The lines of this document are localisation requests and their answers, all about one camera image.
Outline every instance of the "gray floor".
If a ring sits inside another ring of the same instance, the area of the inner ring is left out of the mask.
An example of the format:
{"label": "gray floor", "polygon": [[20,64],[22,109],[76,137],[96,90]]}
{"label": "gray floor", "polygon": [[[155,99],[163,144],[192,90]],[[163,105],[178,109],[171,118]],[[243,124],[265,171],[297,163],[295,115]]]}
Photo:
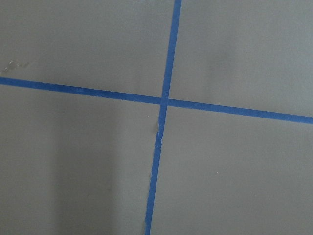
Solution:
{"label": "gray floor", "polygon": [[[173,3],[4,0],[1,76],[160,97]],[[312,23],[308,0],[183,0],[170,98],[312,117]],[[144,233],[159,105],[0,85],[0,108],[1,235]],[[312,138],[169,107],[151,234],[312,234]]]}

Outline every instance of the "stain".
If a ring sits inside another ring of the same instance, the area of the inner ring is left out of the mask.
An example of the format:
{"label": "stain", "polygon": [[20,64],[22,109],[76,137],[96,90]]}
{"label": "stain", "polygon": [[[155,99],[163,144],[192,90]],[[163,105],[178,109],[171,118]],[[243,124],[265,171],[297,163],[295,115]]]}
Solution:
{"label": "stain", "polygon": [[18,60],[11,60],[6,67],[0,72],[0,75],[7,74],[12,70],[15,70],[17,67],[26,68],[29,65],[29,62],[27,63],[21,63]]}

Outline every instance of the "blue line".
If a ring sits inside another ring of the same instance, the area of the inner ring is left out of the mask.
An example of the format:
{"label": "blue line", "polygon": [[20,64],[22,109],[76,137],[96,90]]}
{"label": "blue line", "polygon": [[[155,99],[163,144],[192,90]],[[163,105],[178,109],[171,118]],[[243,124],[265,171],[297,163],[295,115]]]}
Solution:
{"label": "blue line", "polygon": [[177,33],[178,33],[178,26],[179,26],[180,7],[181,7],[181,0],[175,0],[174,8],[173,8],[170,39],[169,39],[167,58],[166,58],[160,111],[159,111],[159,116],[158,116],[158,132],[156,134],[155,151],[154,151],[154,156],[153,156],[153,161],[152,161],[150,188],[149,188],[149,196],[148,196],[147,211],[146,211],[145,235],[150,235],[150,230],[151,230],[152,214],[153,214],[153,207],[154,207],[156,188],[157,188],[158,167],[160,163],[162,138],[163,138],[163,133],[164,133],[166,111],[167,111],[168,97],[169,97],[170,86],[171,86],[175,47],[176,47],[176,40],[177,40]]}
{"label": "blue line", "polygon": [[35,82],[35,81],[26,81],[26,80],[19,80],[19,79],[13,79],[13,78],[5,78],[5,77],[0,77],[0,84],[15,86],[15,87],[33,88],[33,89],[46,90],[46,91],[82,94],[82,95],[104,97],[104,98],[111,98],[111,99],[122,99],[122,100],[143,102],[143,103],[149,103],[149,104],[160,104],[161,102],[161,98],[153,97],[153,96],[128,94],[128,93],[121,93],[121,92],[110,92],[110,91],[96,90],[96,89],[90,89],[90,88],[73,87],[73,86],[67,86],[67,85],[59,85],[59,84],[51,84],[51,83],[43,83],[43,82]]}
{"label": "blue line", "polygon": [[275,112],[269,112],[269,111],[254,110],[254,109],[229,107],[229,106],[223,106],[223,105],[217,105],[217,104],[204,104],[204,103],[197,103],[197,102],[191,102],[191,101],[169,99],[168,105],[174,106],[174,107],[180,107],[180,108],[198,109],[198,110],[213,111],[213,112],[226,113],[226,114],[236,114],[236,115],[243,115],[243,116],[313,124],[313,117],[306,117],[306,116],[299,116],[299,115],[292,115],[292,114],[282,114],[282,113],[275,113]]}

